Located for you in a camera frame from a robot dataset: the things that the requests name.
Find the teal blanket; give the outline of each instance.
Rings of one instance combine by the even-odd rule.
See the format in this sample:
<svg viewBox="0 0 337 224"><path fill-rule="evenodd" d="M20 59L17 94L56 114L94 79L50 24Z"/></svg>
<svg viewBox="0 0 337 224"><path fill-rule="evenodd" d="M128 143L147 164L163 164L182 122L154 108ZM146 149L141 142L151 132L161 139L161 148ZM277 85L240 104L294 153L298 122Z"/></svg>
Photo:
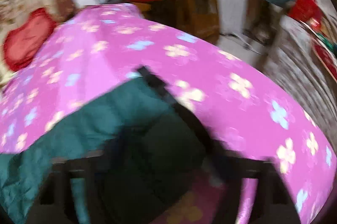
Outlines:
<svg viewBox="0 0 337 224"><path fill-rule="evenodd" d="M0 205L15 224L24 224L53 158L83 157L88 151L101 148L106 140L114 138L125 127L136 128L150 155L151 167L162 184L151 185L153 180L141 175L142 162L132 162L137 159L134 154L126 161L125 168L138 172L138 175L126 180L127 172L109 174L106 189L114 193L114 199L107 200L109 195L104 199L117 210L121 223L131 222L128 206L138 208L140 212L150 204L158 206L158 211L165 209L186 190L174 188L174 184L179 184L175 170L183 173L200 165L204 150L170 105L161 100L142 78L124 83L65 117L26 151L0 155ZM80 179L73 181L73 193L79 221L88 223L82 183ZM142 191L144 185L151 189L157 186L161 191L154 192L160 196Z"/></svg>

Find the green cloth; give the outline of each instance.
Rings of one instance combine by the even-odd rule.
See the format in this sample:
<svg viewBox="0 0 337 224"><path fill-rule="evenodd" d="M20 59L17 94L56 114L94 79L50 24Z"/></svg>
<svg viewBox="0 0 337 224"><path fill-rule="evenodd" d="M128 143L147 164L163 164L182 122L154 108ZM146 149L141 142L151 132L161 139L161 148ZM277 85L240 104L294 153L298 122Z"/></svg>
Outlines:
<svg viewBox="0 0 337 224"><path fill-rule="evenodd" d="M26 151L0 155L0 205L15 224L24 224L53 158L81 158L125 127L132 128L136 144L128 146L120 169L107 174L102 198L117 223L141 223L161 213L187 190L188 174L201 165L205 151L142 78L65 117ZM79 221L88 223L83 180L72 185Z"/></svg>

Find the purple fabric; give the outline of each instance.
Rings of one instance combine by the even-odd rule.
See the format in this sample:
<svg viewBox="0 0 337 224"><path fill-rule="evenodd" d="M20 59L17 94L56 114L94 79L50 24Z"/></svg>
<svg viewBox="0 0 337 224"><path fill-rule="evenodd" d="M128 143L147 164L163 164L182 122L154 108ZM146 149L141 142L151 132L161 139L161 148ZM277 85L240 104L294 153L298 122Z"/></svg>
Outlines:
<svg viewBox="0 0 337 224"><path fill-rule="evenodd" d="M141 18L130 4L87 8L54 31L0 102L0 152L27 149L65 115L147 65L213 132L253 159L275 159L307 224L325 203L336 156L303 109L263 74L207 42ZM256 183L247 180L240 224ZM205 163L191 192L154 223L210 223L223 186Z"/></svg>

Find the dark green garment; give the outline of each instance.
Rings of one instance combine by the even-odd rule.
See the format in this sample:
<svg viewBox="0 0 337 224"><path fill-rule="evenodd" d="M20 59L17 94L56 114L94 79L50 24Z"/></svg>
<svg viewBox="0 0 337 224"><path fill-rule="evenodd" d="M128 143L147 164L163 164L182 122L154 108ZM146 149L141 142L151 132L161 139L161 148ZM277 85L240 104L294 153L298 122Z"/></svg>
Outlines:
<svg viewBox="0 0 337 224"><path fill-rule="evenodd" d="M188 189L190 171L200 166L205 152L195 134L142 78L65 117L26 151L0 155L0 205L15 224L24 224L53 158L83 157L123 128L132 129L135 145L128 147L122 166L102 181L102 199L117 223L151 220L153 213L160 214ZM83 181L74 180L73 186L79 221L86 223Z"/></svg>

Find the floral bedsheet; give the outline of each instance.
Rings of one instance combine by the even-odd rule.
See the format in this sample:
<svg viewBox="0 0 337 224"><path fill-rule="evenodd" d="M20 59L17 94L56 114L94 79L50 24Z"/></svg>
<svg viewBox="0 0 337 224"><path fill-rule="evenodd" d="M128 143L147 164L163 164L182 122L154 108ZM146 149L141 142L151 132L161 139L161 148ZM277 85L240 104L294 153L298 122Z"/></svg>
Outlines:
<svg viewBox="0 0 337 224"><path fill-rule="evenodd" d="M147 65L213 137L253 159L273 157L304 224L325 203L336 156L311 117L257 70L196 37L141 18L131 4L87 8L59 26L0 102L0 152L27 149L54 124ZM211 223L224 186L205 162L190 192L155 224ZM256 183L246 180L246 224Z"/></svg>

